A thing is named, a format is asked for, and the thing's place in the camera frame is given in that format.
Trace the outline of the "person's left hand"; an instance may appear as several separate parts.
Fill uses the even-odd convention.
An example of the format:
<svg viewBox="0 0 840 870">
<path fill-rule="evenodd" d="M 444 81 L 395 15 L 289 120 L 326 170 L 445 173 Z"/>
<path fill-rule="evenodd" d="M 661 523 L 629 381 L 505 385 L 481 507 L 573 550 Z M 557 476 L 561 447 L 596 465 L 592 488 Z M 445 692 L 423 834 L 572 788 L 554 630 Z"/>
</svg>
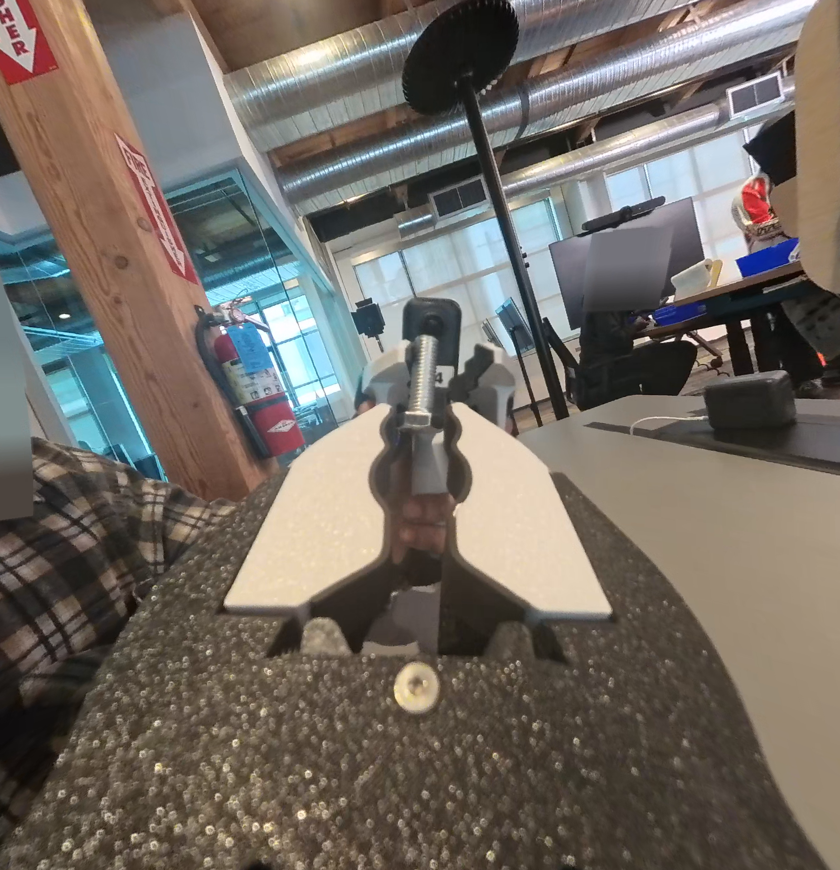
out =
<svg viewBox="0 0 840 870">
<path fill-rule="evenodd" d="M 434 557 L 443 554 L 447 525 L 456 502 L 449 493 L 400 495 L 391 507 L 392 559 L 401 563 L 411 551 Z"/>
</svg>

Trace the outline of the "black video bar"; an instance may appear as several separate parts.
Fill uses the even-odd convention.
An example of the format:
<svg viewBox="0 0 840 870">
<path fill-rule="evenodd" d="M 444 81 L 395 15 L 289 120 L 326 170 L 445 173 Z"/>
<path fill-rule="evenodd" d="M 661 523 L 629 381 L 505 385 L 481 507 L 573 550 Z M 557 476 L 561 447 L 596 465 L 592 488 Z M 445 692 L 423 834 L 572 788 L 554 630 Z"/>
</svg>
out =
<svg viewBox="0 0 840 870">
<path fill-rule="evenodd" d="M 623 206 L 615 212 L 592 218 L 583 224 L 582 232 L 579 233 L 579 237 L 586 237 L 597 232 L 613 230 L 624 223 L 629 223 L 635 219 L 648 216 L 658 208 L 662 207 L 665 202 L 665 197 L 651 198 L 641 203 Z"/>
</svg>

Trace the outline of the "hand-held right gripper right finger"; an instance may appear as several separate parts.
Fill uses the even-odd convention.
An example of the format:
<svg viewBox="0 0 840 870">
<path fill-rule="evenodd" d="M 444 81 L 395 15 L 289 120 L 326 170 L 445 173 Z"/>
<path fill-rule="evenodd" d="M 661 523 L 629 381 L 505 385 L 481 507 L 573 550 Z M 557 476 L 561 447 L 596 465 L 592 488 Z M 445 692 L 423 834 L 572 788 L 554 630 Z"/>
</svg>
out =
<svg viewBox="0 0 840 870">
<path fill-rule="evenodd" d="M 612 607 L 553 477 L 519 440 L 466 404 L 450 407 L 457 467 L 456 576 L 444 582 L 472 622 L 604 621 Z"/>
</svg>

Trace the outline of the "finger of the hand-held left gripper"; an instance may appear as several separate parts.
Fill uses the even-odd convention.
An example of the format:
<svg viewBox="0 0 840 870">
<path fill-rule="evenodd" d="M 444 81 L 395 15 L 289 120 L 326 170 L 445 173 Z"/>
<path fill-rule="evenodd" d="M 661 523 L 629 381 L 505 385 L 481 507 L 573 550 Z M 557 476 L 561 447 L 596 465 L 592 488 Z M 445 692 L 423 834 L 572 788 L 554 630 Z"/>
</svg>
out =
<svg viewBox="0 0 840 870">
<path fill-rule="evenodd" d="M 398 342 L 394 348 L 369 362 L 360 377 L 360 410 L 373 406 L 390 406 L 397 411 L 407 408 L 410 394 L 408 366 L 410 342 Z"/>
<path fill-rule="evenodd" d="M 448 386 L 448 400 L 463 403 L 505 431 L 512 431 L 515 377 L 501 347 L 477 343 Z"/>
</svg>

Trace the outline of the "dark vent grille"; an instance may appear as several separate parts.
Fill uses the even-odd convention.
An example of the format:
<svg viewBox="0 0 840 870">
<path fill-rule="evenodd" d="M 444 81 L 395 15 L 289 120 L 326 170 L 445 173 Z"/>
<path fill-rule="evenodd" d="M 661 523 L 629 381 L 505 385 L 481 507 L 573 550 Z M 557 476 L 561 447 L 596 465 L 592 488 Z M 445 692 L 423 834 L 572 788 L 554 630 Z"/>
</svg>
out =
<svg viewBox="0 0 840 870">
<path fill-rule="evenodd" d="M 489 196 L 483 178 L 476 177 L 433 192 L 429 201 L 436 220 L 442 221 L 477 208 L 485 209 Z"/>
</svg>

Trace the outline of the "black office chair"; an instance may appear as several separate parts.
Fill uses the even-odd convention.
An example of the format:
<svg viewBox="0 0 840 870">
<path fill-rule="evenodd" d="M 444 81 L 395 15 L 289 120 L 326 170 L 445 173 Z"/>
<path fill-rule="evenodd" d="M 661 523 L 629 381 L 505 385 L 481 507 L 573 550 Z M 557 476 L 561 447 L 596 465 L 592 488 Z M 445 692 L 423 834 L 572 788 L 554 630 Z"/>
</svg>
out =
<svg viewBox="0 0 840 870">
<path fill-rule="evenodd" d="M 550 350 L 558 357 L 563 367 L 565 398 L 568 403 L 582 411 L 584 397 L 580 379 L 580 364 L 546 317 L 543 318 L 543 329 Z"/>
</svg>

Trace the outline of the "dark wood office desk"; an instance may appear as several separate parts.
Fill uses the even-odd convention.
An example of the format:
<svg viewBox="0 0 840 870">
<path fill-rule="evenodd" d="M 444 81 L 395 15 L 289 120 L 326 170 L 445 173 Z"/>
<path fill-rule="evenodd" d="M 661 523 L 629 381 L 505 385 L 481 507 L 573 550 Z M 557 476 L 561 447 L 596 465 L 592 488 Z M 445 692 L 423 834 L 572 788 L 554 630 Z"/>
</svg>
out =
<svg viewBox="0 0 840 870">
<path fill-rule="evenodd" d="M 681 338 L 690 332 L 723 327 L 732 371 L 736 376 L 768 372 L 778 362 L 772 328 L 758 322 L 760 315 L 784 301 L 805 297 L 813 284 L 799 262 L 777 267 L 756 276 L 702 291 L 677 308 L 697 304 L 704 311 L 681 323 L 658 325 L 644 333 L 653 341 Z"/>
</svg>

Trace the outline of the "small blue bin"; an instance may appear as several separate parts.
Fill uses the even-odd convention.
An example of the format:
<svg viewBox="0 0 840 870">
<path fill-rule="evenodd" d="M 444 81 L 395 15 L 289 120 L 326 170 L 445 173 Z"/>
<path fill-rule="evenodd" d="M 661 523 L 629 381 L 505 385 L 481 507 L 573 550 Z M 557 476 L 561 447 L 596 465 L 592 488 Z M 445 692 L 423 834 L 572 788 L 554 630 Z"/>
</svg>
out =
<svg viewBox="0 0 840 870">
<path fill-rule="evenodd" d="M 738 271 L 743 279 L 763 275 L 767 272 L 799 262 L 799 239 L 787 238 L 784 241 L 756 250 L 736 260 Z"/>
</svg>

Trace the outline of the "large black monitor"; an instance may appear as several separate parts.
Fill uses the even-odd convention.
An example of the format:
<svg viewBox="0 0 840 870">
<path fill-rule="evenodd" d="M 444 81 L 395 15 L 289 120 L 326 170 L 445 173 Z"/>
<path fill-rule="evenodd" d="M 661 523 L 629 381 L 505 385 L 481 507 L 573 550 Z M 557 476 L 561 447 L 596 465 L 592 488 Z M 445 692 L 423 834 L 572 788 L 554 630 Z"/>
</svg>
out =
<svg viewBox="0 0 840 870">
<path fill-rule="evenodd" d="M 549 247 L 568 326 L 587 312 L 653 312 L 674 295 L 671 277 L 704 260 L 690 198 L 620 227 Z"/>
</svg>

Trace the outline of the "person's plaid shirt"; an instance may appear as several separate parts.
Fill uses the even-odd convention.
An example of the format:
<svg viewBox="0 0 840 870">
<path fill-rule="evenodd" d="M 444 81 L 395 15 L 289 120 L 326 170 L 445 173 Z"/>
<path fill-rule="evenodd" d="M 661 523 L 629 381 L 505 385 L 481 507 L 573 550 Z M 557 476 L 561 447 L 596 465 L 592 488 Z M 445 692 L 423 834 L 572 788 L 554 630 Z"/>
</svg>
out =
<svg viewBox="0 0 840 870">
<path fill-rule="evenodd" d="M 162 569 L 155 525 L 0 523 L 0 843 L 50 773 L 132 593 Z"/>
</svg>

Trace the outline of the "spiral metal duct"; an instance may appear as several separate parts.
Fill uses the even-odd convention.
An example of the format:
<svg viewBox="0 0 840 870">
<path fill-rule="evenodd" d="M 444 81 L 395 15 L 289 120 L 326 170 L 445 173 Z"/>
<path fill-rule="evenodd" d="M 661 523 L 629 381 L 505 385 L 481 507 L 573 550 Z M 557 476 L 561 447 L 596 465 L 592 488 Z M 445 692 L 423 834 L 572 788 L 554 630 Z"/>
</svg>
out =
<svg viewBox="0 0 840 870">
<path fill-rule="evenodd" d="M 670 39 L 654 51 L 616 52 L 489 95 L 481 101 L 482 119 L 493 147 L 510 145 L 518 134 L 540 136 L 792 44 L 798 32 L 796 24 L 740 43 L 729 39 L 711 53 L 709 40 L 697 38 Z M 300 213 L 311 214 L 475 155 L 465 116 L 438 116 L 284 167 L 283 190 Z"/>
<path fill-rule="evenodd" d="M 504 71 L 476 85 L 491 132 L 536 136 L 579 123 L 610 107 L 708 75 L 733 63 L 794 44 L 813 2 L 734 2 L 709 15 L 590 54 L 521 82 Z M 444 2 L 418 16 L 401 13 L 376 24 L 296 49 L 226 77 L 233 107 L 262 151 L 277 150 L 413 106 L 403 69 L 422 28 Z M 648 22 L 650 12 L 681 16 L 682 2 L 514 2 L 520 42 L 511 66 L 569 52 L 577 36 L 613 38 Z"/>
</svg>

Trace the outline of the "slim silver hex bolt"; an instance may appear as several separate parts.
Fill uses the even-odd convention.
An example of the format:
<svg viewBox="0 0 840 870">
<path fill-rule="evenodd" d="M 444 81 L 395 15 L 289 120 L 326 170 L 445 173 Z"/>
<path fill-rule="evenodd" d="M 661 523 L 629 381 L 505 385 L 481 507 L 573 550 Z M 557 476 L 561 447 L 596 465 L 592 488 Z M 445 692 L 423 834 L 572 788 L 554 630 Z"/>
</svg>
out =
<svg viewBox="0 0 840 870">
<path fill-rule="evenodd" d="M 399 429 L 414 434 L 434 429 L 439 341 L 422 333 L 407 348 L 408 398 Z"/>
</svg>

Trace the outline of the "wooden pillar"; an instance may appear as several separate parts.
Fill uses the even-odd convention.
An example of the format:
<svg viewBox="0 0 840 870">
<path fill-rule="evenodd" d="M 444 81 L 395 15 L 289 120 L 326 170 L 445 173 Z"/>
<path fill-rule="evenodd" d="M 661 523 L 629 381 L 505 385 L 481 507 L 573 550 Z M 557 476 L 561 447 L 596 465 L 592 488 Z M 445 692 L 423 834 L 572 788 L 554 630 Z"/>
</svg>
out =
<svg viewBox="0 0 840 870">
<path fill-rule="evenodd" d="M 9 145 L 166 476 L 240 500 L 272 473 L 257 459 L 194 341 L 198 285 L 175 275 L 114 134 L 146 156 L 83 2 L 31 2 L 58 69 L 7 85 Z"/>
</svg>

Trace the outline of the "dark grey box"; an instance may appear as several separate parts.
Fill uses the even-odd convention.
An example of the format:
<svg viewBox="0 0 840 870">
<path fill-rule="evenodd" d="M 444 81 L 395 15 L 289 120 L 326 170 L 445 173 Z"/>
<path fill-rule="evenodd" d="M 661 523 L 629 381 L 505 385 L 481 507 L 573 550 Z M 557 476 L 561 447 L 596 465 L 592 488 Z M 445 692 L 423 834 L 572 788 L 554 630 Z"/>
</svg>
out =
<svg viewBox="0 0 840 870">
<path fill-rule="evenodd" d="M 785 371 L 723 378 L 702 395 L 713 430 L 774 430 L 796 422 L 795 391 Z"/>
</svg>

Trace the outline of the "black light panel on stand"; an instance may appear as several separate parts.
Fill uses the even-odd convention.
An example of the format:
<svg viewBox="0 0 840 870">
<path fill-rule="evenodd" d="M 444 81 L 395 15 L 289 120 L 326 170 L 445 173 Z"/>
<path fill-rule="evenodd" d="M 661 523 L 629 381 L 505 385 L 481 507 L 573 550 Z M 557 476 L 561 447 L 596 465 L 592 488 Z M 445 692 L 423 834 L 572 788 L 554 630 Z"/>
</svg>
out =
<svg viewBox="0 0 840 870">
<path fill-rule="evenodd" d="M 373 339 L 383 353 L 385 348 L 382 334 L 385 331 L 385 320 L 380 305 L 372 299 L 360 299 L 351 316 L 357 332 L 365 338 Z"/>
</svg>

